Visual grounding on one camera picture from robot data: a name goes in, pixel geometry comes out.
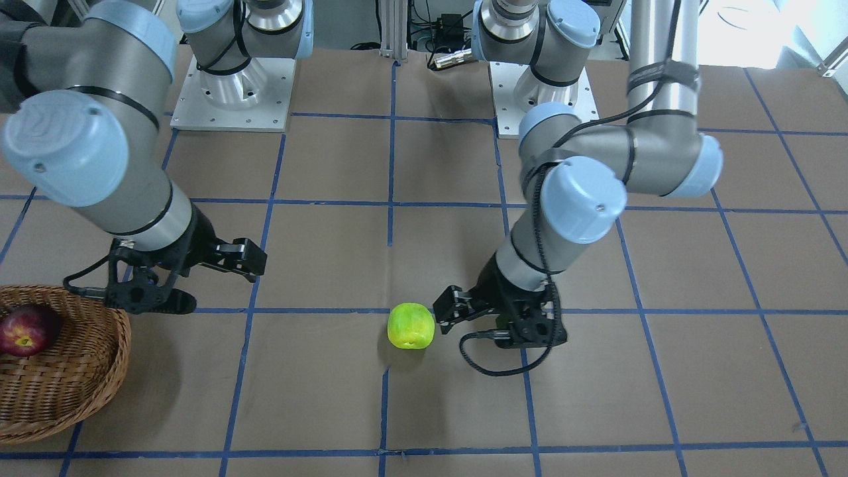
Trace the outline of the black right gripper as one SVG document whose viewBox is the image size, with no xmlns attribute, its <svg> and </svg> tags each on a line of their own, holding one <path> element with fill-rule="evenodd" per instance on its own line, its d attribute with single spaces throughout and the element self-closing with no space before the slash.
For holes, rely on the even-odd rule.
<svg viewBox="0 0 848 477">
<path fill-rule="evenodd" d="M 182 316 L 194 312 L 197 300 L 176 289 L 179 276 L 212 257 L 212 269 L 237 274 L 251 284 L 266 272 L 268 256 L 249 238 L 222 242 L 210 220 L 193 212 L 189 226 L 176 242 L 155 251 L 140 251 L 113 240 L 109 255 L 106 306 L 127 312 Z"/>
</svg>

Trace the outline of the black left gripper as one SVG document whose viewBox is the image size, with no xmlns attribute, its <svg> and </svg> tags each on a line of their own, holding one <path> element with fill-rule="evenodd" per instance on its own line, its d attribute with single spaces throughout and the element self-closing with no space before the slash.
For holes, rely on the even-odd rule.
<svg viewBox="0 0 848 477">
<path fill-rule="evenodd" d="M 566 343 L 567 331 L 560 318 L 547 315 L 542 305 L 554 301 L 555 287 L 543 283 L 540 291 L 527 291 L 512 284 L 491 257 L 467 293 L 449 285 L 433 303 L 434 320 L 442 335 L 458 323 L 483 316 L 496 316 L 496 329 L 506 338 L 497 339 L 503 349 L 543 348 Z"/>
</svg>

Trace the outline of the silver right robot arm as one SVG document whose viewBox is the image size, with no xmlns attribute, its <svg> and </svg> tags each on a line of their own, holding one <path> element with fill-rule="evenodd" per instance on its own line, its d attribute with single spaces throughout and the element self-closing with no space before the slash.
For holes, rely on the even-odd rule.
<svg viewBox="0 0 848 477">
<path fill-rule="evenodd" d="M 81 24 L 48 24 L 25 1 L 2 2 L 2 151 L 46 197 L 112 236 L 109 253 L 64 278 L 66 291 L 133 314 L 182 315 L 176 289 L 194 266 L 250 283 L 267 255 L 224 241 L 152 160 L 178 39 L 131 1 L 98 1 Z"/>
</svg>

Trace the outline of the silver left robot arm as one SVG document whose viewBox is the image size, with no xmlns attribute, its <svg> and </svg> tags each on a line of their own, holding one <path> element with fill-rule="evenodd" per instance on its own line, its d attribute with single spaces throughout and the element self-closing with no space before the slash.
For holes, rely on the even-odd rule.
<svg viewBox="0 0 848 477">
<path fill-rule="evenodd" d="M 521 189 L 528 208 L 468 291 L 452 285 L 434 302 L 442 333 L 496 315 L 488 338 L 499 347 L 566 341 L 542 306 L 551 288 L 611 230 L 628 193 L 691 198 L 723 171 L 717 139 L 698 131 L 699 3 L 636 1 L 628 105 L 612 118 L 583 121 L 563 100 L 539 99 L 519 126 Z"/>
</svg>

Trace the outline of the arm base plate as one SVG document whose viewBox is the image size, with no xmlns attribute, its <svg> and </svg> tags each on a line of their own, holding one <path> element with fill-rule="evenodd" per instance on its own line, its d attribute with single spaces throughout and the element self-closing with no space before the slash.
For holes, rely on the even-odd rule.
<svg viewBox="0 0 848 477">
<path fill-rule="evenodd" d="M 540 82 L 527 64 L 490 62 L 488 67 L 500 138 L 518 138 L 524 115 L 543 103 L 561 103 L 571 108 L 582 122 L 600 118 L 585 68 L 572 85 L 553 87 Z"/>
<path fill-rule="evenodd" d="M 284 133 L 297 61 L 253 58 L 241 72 L 214 76 L 192 59 L 170 126 L 194 132 Z"/>
</svg>

